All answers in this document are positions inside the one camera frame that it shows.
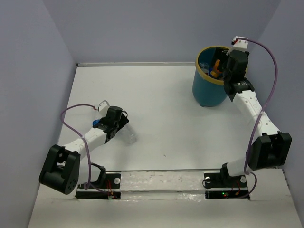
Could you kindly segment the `blue cap bottle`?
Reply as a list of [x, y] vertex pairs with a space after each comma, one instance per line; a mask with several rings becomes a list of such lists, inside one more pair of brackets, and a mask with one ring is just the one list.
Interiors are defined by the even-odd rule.
[[100, 119], [96, 119], [92, 122], [92, 127], [93, 128], [98, 128], [100, 126]]

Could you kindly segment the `clear bottle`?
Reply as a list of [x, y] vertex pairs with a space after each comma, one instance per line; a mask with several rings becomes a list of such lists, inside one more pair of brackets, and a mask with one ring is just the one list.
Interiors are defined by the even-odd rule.
[[205, 74], [209, 73], [209, 64], [207, 62], [199, 62], [199, 66]]
[[122, 138], [126, 144], [133, 144], [137, 142], [137, 134], [134, 128], [127, 124], [122, 130]]

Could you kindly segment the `short orange juice bottle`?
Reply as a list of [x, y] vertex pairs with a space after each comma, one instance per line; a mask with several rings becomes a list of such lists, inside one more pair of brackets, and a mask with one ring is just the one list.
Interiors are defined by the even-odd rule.
[[209, 76], [215, 79], [220, 79], [222, 77], [222, 72], [219, 70], [220, 59], [215, 61], [213, 68], [209, 72]]

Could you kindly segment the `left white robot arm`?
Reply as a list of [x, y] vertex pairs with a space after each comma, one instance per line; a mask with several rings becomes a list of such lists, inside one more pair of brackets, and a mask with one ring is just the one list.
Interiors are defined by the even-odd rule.
[[108, 143], [129, 123], [128, 114], [117, 106], [106, 108], [105, 116], [92, 124], [92, 128], [73, 142], [50, 147], [39, 183], [65, 195], [70, 194], [78, 185], [99, 190], [105, 183], [106, 169], [92, 163], [90, 152]]

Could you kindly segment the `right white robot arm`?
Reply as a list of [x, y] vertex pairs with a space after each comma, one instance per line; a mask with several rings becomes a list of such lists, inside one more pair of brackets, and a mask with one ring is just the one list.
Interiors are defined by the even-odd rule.
[[245, 77], [248, 56], [247, 51], [216, 47], [211, 61], [214, 70], [223, 77], [225, 93], [252, 128], [245, 157], [222, 165], [218, 180], [223, 186], [230, 186], [236, 177], [255, 170], [284, 165], [292, 142], [291, 135], [281, 132], [270, 120], [254, 86]]

